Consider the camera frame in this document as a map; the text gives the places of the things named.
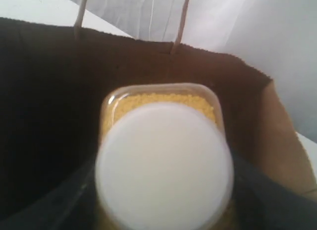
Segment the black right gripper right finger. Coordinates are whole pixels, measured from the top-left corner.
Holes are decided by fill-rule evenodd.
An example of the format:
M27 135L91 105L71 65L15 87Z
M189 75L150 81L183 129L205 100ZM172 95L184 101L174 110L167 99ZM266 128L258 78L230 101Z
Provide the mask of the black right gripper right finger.
M232 152L233 197L242 230L315 230L317 204L272 181Z

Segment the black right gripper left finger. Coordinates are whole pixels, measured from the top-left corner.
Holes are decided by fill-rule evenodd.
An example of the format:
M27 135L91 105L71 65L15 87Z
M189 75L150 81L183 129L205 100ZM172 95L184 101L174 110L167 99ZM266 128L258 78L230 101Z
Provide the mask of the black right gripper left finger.
M95 226L95 157L57 188L1 220L2 230L92 230Z

